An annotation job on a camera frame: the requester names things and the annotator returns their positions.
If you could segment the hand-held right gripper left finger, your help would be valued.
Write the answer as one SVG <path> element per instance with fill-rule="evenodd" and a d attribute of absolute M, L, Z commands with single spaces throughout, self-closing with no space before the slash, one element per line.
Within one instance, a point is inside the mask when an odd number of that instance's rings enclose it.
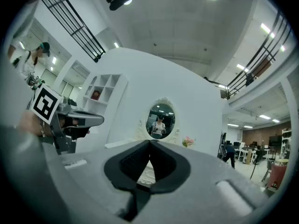
<path fill-rule="evenodd" d="M 109 158 L 104 172 L 111 184 L 119 190 L 134 190 L 150 159 L 150 142 L 140 141 Z"/>

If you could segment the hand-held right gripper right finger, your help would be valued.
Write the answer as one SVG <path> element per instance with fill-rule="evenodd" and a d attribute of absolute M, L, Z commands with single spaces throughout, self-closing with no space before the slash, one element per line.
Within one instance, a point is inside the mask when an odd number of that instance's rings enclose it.
<path fill-rule="evenodd" d="M 156 140 L 149 142 L 149 161 L 152 164 L 155 183 L 150 193 L 171 193 L 189 177 L 191 165 L 182 155 L 163 146 Z"/>

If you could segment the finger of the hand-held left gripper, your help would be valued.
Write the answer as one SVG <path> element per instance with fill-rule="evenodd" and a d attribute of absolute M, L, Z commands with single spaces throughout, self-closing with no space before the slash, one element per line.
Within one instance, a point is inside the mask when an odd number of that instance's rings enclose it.
<path fill-rule="evenodd" d="M 103 116 L 85 111 L 74 111 L 72 117 L 78 121 L 79 127 L 100 126 L 105 121 Z"/>

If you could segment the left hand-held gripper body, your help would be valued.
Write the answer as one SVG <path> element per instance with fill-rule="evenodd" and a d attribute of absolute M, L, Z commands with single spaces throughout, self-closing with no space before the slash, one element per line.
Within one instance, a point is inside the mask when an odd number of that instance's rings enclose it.
<path fill-rule="evenodd" d="M 38 138 L 54 145 L 58 154 L 68 153 L 74 143 L 72 129 L 79 126 L 71 99 L 59 95 L 45 84 L 34 92 L 27 109 L 37 116 Z"/>

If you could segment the person's left forearm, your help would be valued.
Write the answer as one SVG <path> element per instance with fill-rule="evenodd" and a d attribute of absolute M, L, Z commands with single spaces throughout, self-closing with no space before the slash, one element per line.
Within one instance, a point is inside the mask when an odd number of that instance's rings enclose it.
<path fill-rule="evenodd" d="M 37 137 L 51 137 L 50 126 L 32 111 L 25 111 L 17 125 L 19 130 L 29 132 Z"/>

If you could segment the white shelf unit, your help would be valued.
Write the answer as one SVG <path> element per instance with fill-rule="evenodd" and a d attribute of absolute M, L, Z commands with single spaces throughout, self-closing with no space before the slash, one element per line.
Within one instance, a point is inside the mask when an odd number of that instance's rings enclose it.
<path fill-rule="evenodd" d="M 117 109 L 127 85 L 128 79 L 123 74 L 95 76 L 83 95 L 83 110 L 102 116 L 113 113 Z M 99 100 L 91 99 L 94 90 L 101 91 Z"/>

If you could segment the pink flower bouquet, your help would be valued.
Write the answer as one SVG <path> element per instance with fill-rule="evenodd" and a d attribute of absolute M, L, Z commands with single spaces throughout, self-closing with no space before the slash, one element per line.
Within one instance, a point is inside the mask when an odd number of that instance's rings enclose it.
<path fill-rule="evenodd" d="M 196 138 L 195 138 L 195 139 L 192 139 L 192 138 L 186 136 L 186 137 L 183 138 L 183 140 L 182 140 L 182 145 L 183 145 L 184 147 L 189 147 L 189 146 L 194 145 L 194 144 L 195 144 L 195 141 L 196 141 Z"/>

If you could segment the black folding stand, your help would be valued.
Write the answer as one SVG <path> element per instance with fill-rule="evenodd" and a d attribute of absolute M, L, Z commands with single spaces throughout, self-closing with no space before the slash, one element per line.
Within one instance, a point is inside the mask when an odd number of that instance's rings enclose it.
<path fill-rule="evenodd" d="M 218 154 L 217 157 L 222 159 L 226 157 L 227 151 L 226 151 L 226 134 L 227 133 L 221 133 L 221 139 L 220 139 L 220 144 L 219 144 L 219 149 L 218 149 Z"/>

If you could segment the black tripod stand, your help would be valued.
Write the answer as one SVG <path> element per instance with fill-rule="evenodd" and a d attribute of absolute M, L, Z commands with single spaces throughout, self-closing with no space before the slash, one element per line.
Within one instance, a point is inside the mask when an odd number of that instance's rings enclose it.
<path fill-rule="evenodd" d="M 257 149 L 257 150 L 256 150 L 256 158 L 255 158 L 255 160 L 253 161 L 254 167 L 253 167 L 252 173 L 251 173 L 250 178 L 249 178 L 250 180 L 252 179 L 252 176 L 253 176 L 254 171 L 255 171 L 255 169 L 256 169 L 256 165 L 257 165 L 257 163 L 259 162 L 260 154 L 261 154 L 261 149 Z"/>

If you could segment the black balcony railing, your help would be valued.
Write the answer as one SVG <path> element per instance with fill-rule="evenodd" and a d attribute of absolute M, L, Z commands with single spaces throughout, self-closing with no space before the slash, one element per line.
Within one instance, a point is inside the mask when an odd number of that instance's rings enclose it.
<path fill-rule="evenodd" d="M 105 49 L 93 35 L 69 0 L 41 0 L 80 48 L 97 63 Z"/>
<path fill-rule="evenodd" d="M 244 65 L 241 71 L 227 85 L 221 85 L 223 99 L 230 99 L 241 89 L 248 87 L 285 52 L 287 42 L 291 40 L 292 28 L 286 17 L 278 10 L 273 25 L 256 53 Z"/>

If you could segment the red chair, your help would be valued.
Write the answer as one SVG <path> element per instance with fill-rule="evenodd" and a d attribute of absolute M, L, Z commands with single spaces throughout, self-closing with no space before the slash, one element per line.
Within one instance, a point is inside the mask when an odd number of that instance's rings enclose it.
<path fill-rule="evenodd" d="M 269 180 L 266 184 L 266 187 L 269 188 L 273 185 L 276 186 L 276 189 L 279 189 L 281 182 L 284 178 L 287 166 L 278 166 L 275 164 L 271 165 L 271 174 Z"/>

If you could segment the oval mirror white ornate frame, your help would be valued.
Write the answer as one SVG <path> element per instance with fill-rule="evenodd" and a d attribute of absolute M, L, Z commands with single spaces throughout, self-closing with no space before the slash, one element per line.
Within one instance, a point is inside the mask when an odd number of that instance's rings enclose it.
<path fill-rule="evenodd" d="M 179 122 L 174 105 L 167 98 L 155 101 L 138 123 L 136 140 L 161 140 L 178 144 Z"/>

